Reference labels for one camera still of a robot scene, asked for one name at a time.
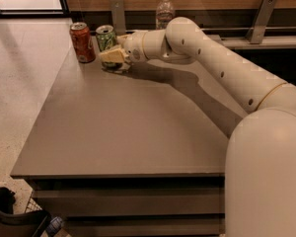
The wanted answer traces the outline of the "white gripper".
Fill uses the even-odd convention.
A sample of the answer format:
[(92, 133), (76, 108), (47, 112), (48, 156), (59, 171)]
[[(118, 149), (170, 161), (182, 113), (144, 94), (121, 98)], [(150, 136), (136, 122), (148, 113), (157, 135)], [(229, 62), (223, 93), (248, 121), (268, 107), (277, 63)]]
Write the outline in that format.
[(144, 62), (147, 60), (144, 49), (143, 40), (145, 32), (134, 32), (116, 37), (118, 44), (123, 45), (112, 47), (100, 53), (102, 62), (127, 63), (129, 59), (132, 62)]

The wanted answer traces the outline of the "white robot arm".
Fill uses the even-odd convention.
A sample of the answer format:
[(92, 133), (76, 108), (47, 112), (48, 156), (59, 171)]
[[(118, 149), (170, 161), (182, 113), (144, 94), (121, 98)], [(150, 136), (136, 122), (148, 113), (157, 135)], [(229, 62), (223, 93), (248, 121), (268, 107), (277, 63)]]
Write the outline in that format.
[(211, 39), (194, 21), (118, 38), (103, 62), (197, 61), (243, 109), (225, 160), (225, 236), (296, 237), (296, 86)]

